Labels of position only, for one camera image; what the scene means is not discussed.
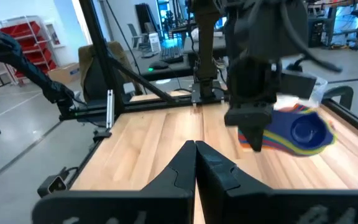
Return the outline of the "dark grey desk top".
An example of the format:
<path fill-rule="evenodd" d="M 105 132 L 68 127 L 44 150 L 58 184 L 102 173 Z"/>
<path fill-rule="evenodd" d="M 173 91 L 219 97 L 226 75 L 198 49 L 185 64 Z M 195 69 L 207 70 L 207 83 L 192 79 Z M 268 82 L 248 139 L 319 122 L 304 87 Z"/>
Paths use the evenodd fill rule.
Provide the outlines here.
<path fill-rule="evenodd" d="M 212 55 L 214 58 L 227 56 L 226 41 L 224 37 L 213 37 L 212 44 L 209 48 L 212 49 Z M 205 40 L 202 40 L 201 42 L 196 42 L 192 41 L 189 37 L 187 37 L 185 39 L 183 53 L 195 57 L 195 52 L 201 55 L 206 49 L 207 47 Z"/>

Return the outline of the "silver metal bracket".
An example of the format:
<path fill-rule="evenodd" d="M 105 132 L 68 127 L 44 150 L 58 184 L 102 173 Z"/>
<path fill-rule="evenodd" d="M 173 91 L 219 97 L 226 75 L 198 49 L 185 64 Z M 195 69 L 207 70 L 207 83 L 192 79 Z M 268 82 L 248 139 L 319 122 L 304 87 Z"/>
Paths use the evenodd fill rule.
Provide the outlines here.
<path fill-rule="evenodd" d="M 106 102 L 106 128 L 112 128 L 114 124 L 114 92 L 108 90 Z"/>

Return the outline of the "red shelf rack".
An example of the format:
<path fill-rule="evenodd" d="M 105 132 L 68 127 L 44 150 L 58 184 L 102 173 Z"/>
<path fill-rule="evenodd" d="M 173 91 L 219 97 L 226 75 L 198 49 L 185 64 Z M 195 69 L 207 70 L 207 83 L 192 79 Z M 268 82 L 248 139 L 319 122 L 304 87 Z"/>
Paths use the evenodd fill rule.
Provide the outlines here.
<path fill-rule="evenodd" d="M 52 39 L 39 16 L 0 21 L 0 31 L 18 41 L 25 57 L 44 73 L 57 68 Z"/>

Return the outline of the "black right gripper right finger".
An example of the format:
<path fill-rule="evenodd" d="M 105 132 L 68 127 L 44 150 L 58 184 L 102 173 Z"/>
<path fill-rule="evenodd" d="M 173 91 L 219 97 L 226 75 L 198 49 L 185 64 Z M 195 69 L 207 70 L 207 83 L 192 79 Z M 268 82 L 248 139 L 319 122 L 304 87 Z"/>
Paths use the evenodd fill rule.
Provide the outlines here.
<path fill-rule="evenodd" d="M 358 224 L 358 190 L 276 190 L 205 142 L 196 148 L 206 224 Z"/>

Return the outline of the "black computer mouse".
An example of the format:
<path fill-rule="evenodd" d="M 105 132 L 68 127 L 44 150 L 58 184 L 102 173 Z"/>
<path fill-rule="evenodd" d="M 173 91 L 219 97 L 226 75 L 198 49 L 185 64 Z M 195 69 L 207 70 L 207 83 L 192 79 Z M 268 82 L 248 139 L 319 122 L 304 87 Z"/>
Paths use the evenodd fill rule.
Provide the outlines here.
<path fill-rule="evenodd" d="M 169 67 L 169 64 L 164 61 L 154 61 L 149 65 L 149 68 L 152 70 L 164 70 Z"/>

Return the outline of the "chair with olive jacket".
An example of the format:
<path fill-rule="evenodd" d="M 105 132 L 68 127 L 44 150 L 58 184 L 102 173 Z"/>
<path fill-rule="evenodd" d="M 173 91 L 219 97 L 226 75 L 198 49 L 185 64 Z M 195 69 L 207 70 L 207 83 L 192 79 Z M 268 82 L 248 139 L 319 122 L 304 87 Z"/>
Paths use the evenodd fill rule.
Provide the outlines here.
<path fill-rule="evenodd" d="M 114 54 L 115 58 L 127 67 L 130 71 L 133 71 L 127 55 L 122 48 L 122 45 L 117 41 L 107 42 L 107 46 Z M 86 45 L 78 49 L 79 56 L 79 69 L 81 75 L 81 87 L 83 90 L 83 96 L 86 102 L 93 100 L 105 100 L 107 93 L 107 85 L 104 80 L 104 76 L 97 58 L 96 51 L 93 45 Z M 133 95 L 142 95 L 143 91 L 140 85 L 124 74 L 122 71 L 115 69 L 117 79 L 122 84 L 128 84 L 128 87 L 124 87 L 123 95 L 129 100 Z"/>

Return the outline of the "clear plastic basket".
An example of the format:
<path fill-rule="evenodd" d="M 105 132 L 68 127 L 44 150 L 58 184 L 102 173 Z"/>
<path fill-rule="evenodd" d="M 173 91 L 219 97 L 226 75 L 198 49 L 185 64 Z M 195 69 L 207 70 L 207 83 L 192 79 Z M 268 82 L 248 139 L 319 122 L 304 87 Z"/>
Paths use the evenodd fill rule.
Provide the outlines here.
<path fill-rule="evenodd" d="M 313 91 L 308 100 L 301 99 L 297 96 L 291 95 L 278 95 L 277 102 L 274 104 L 275 110 L 281 110 L 284 108 L 292 108 L 296 104 L 303 105 L 308 108 L 317 108 L 323 99 L 323 95 L 325 89 L 327 87 L 328 81 L 321 78 L 316 77 L 316 83 L 313 87 Z"/>

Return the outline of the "cardboard box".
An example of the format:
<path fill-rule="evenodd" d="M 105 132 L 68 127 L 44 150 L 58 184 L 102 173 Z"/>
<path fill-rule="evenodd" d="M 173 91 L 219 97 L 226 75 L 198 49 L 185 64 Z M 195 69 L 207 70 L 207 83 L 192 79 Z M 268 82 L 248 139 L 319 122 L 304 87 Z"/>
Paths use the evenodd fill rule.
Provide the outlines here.
<path fill-rule="evenodd" d="M 71 63 L 48 71 L 48 76 L 56 82 L 69 84 L 80 78 L 79 63 Z"/>

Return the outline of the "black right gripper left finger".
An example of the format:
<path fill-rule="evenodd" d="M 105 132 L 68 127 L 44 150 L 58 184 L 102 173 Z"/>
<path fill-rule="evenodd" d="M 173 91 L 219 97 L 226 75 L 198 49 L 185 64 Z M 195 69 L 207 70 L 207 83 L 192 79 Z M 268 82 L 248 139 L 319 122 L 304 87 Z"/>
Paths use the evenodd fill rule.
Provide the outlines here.
<path fill-rule="evenodd" d="M 196 144 L 186 141 L 140 190 L 66 190 L 38 201 L 33 224 L 193 224 Z"/>

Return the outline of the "black keyboard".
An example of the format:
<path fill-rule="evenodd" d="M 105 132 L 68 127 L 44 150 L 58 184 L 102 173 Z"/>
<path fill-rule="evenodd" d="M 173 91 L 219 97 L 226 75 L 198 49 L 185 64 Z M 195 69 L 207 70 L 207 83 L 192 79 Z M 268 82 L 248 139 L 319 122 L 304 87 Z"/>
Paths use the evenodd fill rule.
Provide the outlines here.
<path fill-rule="evenodd" d="M 178 63 L 183 61 L 182 49 L 178 46 L 163 48 L 160 51 L 160 60 L 166 63 Z"/>

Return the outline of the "white computer tower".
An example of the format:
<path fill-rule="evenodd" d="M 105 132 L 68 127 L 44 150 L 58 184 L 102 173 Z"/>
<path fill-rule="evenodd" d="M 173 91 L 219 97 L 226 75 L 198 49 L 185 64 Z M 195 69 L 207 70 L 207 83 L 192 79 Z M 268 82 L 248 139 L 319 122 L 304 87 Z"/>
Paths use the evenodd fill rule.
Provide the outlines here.
<path fill-rule="evenodd" d="M 149 33 L 149 43 L 152 52 L 159 53 L 161 51 L 159 35 L 156 32 Z"/>

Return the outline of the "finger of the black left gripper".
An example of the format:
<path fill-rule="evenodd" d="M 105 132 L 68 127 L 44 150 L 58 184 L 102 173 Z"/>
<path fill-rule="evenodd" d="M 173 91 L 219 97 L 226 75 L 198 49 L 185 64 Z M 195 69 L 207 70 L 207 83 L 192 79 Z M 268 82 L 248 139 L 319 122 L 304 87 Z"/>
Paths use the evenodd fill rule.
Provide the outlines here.
<path fill-rule="evenodd" d="M 269 125 L 269 123 L 263 122 L 244 123 L 239 125 L 240 131 L 254 152 L 260 152 L 262 150 L 264 129 L 267 125 Z"/>

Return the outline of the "low dark desk top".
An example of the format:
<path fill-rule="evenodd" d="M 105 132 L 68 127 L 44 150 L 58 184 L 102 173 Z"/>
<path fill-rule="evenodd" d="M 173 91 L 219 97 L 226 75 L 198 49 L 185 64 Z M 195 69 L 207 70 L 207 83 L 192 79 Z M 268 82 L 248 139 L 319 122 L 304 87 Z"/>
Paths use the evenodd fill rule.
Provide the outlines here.
<path fill-rule="evenodd" d="M 173 63 L 163 70 L 149 70 L 152 62 L 158 61 L 160 56 L 154 55 L 150 58 L 142 58 L 143 53 L 139 50 L 132 50 L 135 60 L 139 66 L 140 74 L 148 81 L 164 80 L 168 78 L 190 77 L 193 75 L 193 68 L 190 66 L 188 56 L 183 56 L 183 61 Z"/>

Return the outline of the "grey office chair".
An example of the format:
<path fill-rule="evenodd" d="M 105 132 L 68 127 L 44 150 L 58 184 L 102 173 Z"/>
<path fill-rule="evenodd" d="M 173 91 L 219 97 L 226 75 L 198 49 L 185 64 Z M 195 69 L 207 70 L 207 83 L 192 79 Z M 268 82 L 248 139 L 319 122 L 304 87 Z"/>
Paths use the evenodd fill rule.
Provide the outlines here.
<path fill-rule="evenodd" d="M 133 24 L 127 25 L 132 34 L 132 48 L 138 49 L 140 44 L 144 43 L 144 35 L 138 34 Z"/>

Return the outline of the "black curved pipe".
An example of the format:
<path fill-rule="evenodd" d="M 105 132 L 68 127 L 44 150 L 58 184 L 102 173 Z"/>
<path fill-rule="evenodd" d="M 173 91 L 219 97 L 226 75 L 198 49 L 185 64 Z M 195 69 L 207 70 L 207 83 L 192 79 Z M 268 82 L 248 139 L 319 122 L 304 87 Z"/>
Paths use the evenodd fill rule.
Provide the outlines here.
<path fill-rule="evenodd" d="M 323 100 L 340 97 L 339 104 L 350 110 L 354 96 L 354 90 L 350 86 L 337 86 L 324 92 Z"/>

